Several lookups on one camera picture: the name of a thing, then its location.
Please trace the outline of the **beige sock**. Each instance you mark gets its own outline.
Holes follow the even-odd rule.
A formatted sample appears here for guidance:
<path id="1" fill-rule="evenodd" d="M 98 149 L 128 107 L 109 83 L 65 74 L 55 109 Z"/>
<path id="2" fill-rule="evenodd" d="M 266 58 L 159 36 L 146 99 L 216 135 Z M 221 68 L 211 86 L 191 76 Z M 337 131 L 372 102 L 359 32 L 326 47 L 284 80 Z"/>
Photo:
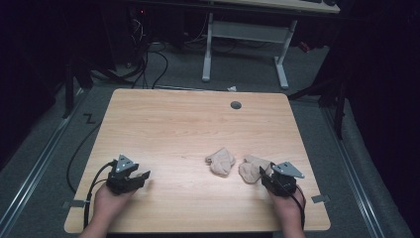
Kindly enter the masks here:
<path id="1" fill-rule="evenodd" d="M 239 165 L 239 174 L 246 183 L 256 183 L 260 177 L 260 168 L 269 175 L 271 172 L 270 161 L 246 155 Z"/>
<path id="2" fill-rule="evenodd" d="M 222 148 L 206 157 L 205 162 L 213 174 L 225 177 L 230 173 L 236 159 L 226 148 Z"/>

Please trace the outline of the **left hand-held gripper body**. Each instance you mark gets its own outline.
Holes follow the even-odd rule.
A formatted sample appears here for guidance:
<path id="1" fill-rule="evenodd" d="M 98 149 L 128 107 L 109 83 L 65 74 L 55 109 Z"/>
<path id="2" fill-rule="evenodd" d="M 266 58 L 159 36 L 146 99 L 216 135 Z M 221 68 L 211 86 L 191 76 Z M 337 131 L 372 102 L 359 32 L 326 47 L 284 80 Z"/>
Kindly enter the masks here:
<path id="1" fill-rule="evenodd" d="M 133 164 L 135 163 L 124 155 L 120 155 L 117 160 L 111 163 L 112 169 L 108 174 L 106 185 L 113 193 L 119 195 L 130 192 L 130 180 L 132 178 L 127 173 L 128 168 Z"/>

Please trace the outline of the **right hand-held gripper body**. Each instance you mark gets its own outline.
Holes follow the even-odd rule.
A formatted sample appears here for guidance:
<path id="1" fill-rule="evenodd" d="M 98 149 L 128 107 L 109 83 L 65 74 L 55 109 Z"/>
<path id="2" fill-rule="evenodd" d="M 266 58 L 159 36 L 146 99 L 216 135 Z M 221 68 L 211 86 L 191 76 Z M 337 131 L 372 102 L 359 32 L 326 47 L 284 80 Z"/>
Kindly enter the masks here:
<path id="1" fill-rule="evenodd" d="M 305 175 L 291 162 L 284 162 L 275 166 L 271 171 L 270 182 L 265 188 L 276 196 L 288 197 L 296 192 L 296 179 L 304 179 Z"/>

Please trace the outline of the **black metal stand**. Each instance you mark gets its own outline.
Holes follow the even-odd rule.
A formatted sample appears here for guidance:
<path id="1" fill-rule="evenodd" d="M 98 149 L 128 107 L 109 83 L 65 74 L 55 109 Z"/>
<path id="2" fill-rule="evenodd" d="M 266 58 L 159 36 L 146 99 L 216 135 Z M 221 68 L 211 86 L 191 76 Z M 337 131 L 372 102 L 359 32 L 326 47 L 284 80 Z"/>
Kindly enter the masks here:
<path id="1" fill-rule="evenodd" d="M 69 59 L 65 66 L 64 81 L 64 114 L 63 118 L 67 118 L 74 109 L 74 82 L 77 81 L 82 89 L 91 89 L 93 80 L 90 76 L 89 64 L 85 59 L 79 56 L 73 56 Z"/>
<path id="2" fill-rule="evenodd" d="M 315 81 L 308 87 L 287 96 L 289 100 L 296 100 L 305 95 L 319 95 L 320 107 L 335 107 L 333 119 L 333 131 L 339 140 L 343 139 L 342 126 L 345 116 L 344 107 L 346 91 L 349 82 L 347 75 L 317 76 Z"/>

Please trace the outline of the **person's left hand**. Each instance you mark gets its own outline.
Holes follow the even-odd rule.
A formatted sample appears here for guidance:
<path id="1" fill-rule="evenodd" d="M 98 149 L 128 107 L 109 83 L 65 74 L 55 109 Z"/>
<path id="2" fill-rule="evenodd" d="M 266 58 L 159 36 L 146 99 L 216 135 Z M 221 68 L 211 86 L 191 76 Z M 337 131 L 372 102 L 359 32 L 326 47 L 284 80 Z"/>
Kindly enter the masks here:
<path id="1" fill-rule="evenodd" d="M 95 223 L 108 227 L 124 210 L 135 193 L 135 191 L 130 191 L 115 194 L 106 184 L 102 184 L 95 193 L 94 213 L 91 224 Z"/>

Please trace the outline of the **white desk with metal legs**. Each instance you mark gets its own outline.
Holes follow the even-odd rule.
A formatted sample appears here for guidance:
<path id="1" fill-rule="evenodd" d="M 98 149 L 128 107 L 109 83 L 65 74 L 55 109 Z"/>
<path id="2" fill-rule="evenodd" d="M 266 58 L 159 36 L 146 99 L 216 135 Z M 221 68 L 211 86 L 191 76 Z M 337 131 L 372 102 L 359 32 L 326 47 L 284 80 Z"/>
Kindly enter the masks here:
<path id="1" fill-rule="evenodd" d="M 285 10 L 291 13 L 314 13 L 337 15 L 341 9 L 336 0 L 203 0 L 209 7 L 257 7 L 267 10 Z M 245 23 L 244 21 L 215 20 L 212 12 L 207 18 L 206 52 L 202 80 L 211 78 L 212 42 L 215 38 L 280 44 L 278 55 L 273 58 L 279 85 L 289 87 L 283 61 L 291 43 L 298 20 L 292 18 L 285 26 Z"/>

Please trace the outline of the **person's right hand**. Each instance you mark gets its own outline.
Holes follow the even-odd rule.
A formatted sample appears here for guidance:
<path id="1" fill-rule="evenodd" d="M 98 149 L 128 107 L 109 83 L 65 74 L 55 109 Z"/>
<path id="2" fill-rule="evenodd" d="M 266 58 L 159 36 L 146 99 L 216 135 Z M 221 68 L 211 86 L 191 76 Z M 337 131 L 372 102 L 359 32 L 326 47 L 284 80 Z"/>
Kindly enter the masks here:
<path id="1" fill-rule="evenodd" d="M 274 212 L 278 217 L 281 229 L 289 227 L 302 229 L 301 210 L 306 205 L 303 193 L 297 189 L 289 197 L 276 196 L 272 192 L 269 192 L 268 195 L 272 200 Z"/>

